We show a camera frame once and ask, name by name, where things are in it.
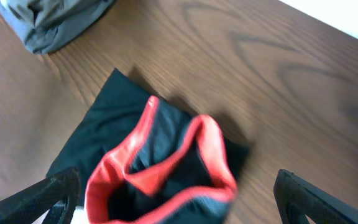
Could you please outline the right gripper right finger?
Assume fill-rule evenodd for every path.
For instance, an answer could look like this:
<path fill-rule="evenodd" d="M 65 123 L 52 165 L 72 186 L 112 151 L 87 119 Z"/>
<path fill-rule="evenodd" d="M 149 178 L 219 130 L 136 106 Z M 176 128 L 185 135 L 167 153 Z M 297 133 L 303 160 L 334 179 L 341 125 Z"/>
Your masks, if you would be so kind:
<path fill-rule="evenodd" d="M 273 192 L 283 223 L 358 223 L 357 209 L 288 170 L 279 170 Z"/>

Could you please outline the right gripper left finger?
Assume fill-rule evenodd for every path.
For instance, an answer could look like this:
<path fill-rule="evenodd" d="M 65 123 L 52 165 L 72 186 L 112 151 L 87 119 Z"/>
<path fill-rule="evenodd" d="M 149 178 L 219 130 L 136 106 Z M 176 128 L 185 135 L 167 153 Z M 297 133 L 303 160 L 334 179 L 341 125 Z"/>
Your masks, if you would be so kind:
<path fill-rule="evenodd" d="M 70 223 L 79 194 L 78 170 L 67 168 L 0 201 L 0 224 L 33 223 L 43 214 L 43 223 Z"/>

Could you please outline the black leggings red waistband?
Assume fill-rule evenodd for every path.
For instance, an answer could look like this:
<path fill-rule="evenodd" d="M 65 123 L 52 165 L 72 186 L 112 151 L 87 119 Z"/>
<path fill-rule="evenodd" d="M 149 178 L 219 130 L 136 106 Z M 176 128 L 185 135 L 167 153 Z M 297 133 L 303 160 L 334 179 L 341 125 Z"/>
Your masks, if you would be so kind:
<path fill-rule="evenodd" d="M 78 169 L 90 223 L 222 223 L 248 152 L 114 70 L 47 174 Z"/>

